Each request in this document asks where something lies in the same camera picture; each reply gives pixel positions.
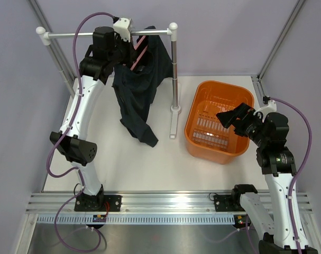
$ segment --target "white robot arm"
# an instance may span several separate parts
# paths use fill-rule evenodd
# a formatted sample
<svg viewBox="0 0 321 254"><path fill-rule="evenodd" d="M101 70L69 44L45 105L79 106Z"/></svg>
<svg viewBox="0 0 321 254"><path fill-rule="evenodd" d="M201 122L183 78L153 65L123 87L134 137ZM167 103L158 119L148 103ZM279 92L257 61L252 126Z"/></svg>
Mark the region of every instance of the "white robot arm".
<svg viewBox="0 0 321 254"><path fill-rule="evenodd" d="M51 142L56 144L60 137L68 131L57 149L71 162L73 167L80 170L84 181L84 190L77 196L75 211L106 209L104 203L108 200L104 196L103 187L93 162L97 145L86 141L87 130L96 101L107 78L113 72L113 66L117 63L133 63L136 60L137 53L130 35L131 22L131 19L119 18L112 28L103 26L95 29L93 44L90 45L85 58L80 63L82 87L81 89L78 87L76 97L72 101L70 111L59 132L52 132L50 135ZM80 104L77 100L79 96L81 96ZM111 211L119 208L115 205L116 198L109 198Z"/></svg>
<svg viewBox="0 0 321 254"><path fill-rule="evenodd" d="M264 99L267 106L257 111L242 103L234 110L218 113L217 117L223 127L233 125L235 134L249 137L258 146L256 160L270 191L274 221L260 202L253 185L236 185L228 202L245 210L251 218L260 239L260 254L298 253L298 245L303 254L318 253L308 246L300 220L295 185L289 195L290 184L297 171L294 157L285 147L289 131L288 119L276 112L275 101ZM215 196L215 201L218 201L215 204L223 201L218 196ZM294 219L290 216L290 200ZM298 230L297 237L294 223Z"/></svg>

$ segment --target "metal pole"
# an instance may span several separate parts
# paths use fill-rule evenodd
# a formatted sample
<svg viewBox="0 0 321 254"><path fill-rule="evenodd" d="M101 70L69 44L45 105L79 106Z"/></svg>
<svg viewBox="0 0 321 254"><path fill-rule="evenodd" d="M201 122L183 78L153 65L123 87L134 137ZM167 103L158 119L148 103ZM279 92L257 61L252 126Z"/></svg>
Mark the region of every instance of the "metal pole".
<svg viewBox="0 0 321 254"><path fill-rule="evenodd" d="M93 33L79 33L78 37L91 37ZM147 29L131 31L132 36L138 35L170 35L169 30ZM46 39L73 38L74 33L47 33Z"/></svg>
<svg viewBox="0 0 321 254"><path fill-rule="evenodd" d="M177 69L177 41L171 41L172 65L173 65L173 108L178 108L178 69Z"/></svg>
<svg viewBox="0 0 321 254"><path fill-rule="evenodd" d="M51 31L49 23L48 23L46 17L44 16L37 1L36 0L27 0L27 3L31 7L39 24L42 27L44 27L45 29L47 29L48 31ZM57 57L57 59L59 59L61 65L63 66L63 68L65 70L65 74L68 77L68 79L70 80L70 83L73 84L73 82L75 81L76 75L75 75L73 69L71 68L71 65L69 64L68 60L66 59L65 55L63 54L57 41L51 41L51 49L52 49L52 51L54 51L55 56Z"/></svg>
<svg viewBox="0 0 321 254"><path fill-rule="evenodd" d="M298 0L298 2L295 4L293 11L291 12L284 28L282 29L276 43L274 44L269 56L267 57L267 60L265 61L263 67L261 68L258 77L259 80L262 80L263 76L265 75L268 67L270 66L274 56L276 55L278 49L280 48L283 40L285 39L288 31L290 30L290 28L292 27L296 17L298 16L298 14L300 13L302 7L304 6L306 0Z"/></svg>
<svg viewBox="0 0 321 254"><path fill-rule="evenodd" d="M67 75L65 74L64 70L63 70L63 67L60 63L60 61L58 60L54 50L51 48L51 45L47 45L46 48L48 49L48 52L50 53L51 55L51 58L53 59L54 61L54 64L56 65L61 77L63 78L64 80L64 83L66 84L66 87L67 89L69 90L70 94L71 94L71 97L74 98L75 96L75 91L73 89L73 84L72 82L68 79Z"/></svg>

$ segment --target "black garment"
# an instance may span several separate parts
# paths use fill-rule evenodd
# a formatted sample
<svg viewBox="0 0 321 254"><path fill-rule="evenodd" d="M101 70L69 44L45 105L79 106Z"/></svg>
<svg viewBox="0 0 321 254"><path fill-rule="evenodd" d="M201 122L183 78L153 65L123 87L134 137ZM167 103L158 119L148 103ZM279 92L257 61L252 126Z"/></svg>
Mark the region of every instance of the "black garment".
<svg viewBox="0 0 321 254"><path fill-rule="evenodd" d="M164 78L172 77L172 61L158 35L148 36L148 49L142 57L145 67L135 73L127 66L114 66L113 87L122 119L131 136L154 147L158 139L146 124L157 87Z"/></svg>

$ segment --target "plastic basket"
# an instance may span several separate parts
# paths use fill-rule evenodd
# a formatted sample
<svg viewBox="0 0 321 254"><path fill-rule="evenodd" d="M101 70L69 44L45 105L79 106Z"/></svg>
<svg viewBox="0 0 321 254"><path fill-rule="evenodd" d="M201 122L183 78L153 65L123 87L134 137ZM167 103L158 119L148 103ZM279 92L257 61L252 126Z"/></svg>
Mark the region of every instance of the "plastic basket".
<svg viewBox="0 0 321 254"><path fill-rule="evenodd" d="M198 86L185 126L188 152L220 164L230 163L246 152L249 139L225 129L216 117L219 112L232 110L242 102L253 107L254 98L243 87L217 81L205 81Z"/></svg>

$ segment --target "lavender wall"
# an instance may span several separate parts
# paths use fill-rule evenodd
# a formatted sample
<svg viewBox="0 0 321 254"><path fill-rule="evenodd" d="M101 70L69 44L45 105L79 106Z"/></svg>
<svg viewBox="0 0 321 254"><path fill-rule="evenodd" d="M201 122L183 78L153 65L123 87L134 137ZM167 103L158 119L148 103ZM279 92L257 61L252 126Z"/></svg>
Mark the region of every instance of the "lavender wall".
<svg viewBox="0 0 321 254"><path fill-rule="evenodd" d="M74 32L93 12L131 17L136 29L167 28L178 23L178 71L189 75L257 74L270 53L296 0L38 0L54 32ZM84 25L111 26L96 17ZM72 39L60 40L72 62ZM164 39L170 48L169 38ZM79 59L91 38L78 40Z"/></svg>
<svg viewBox="0 0 321 254"><path fill-rule="evenodd" d="M321 0L307 1L264 77L268 94L297 106L310 121L313 144L299 189L310 197L321 231ZM288 143L299 166L306 151L307 130L284 106L289 118Z"/></svg>
<svg viewBox="0 0 321 254"><path fill-rule="evenodd" d="M49 133L68 92L24 0L0 1L0 254L13 251L30 194L40 191Z"/></svg>

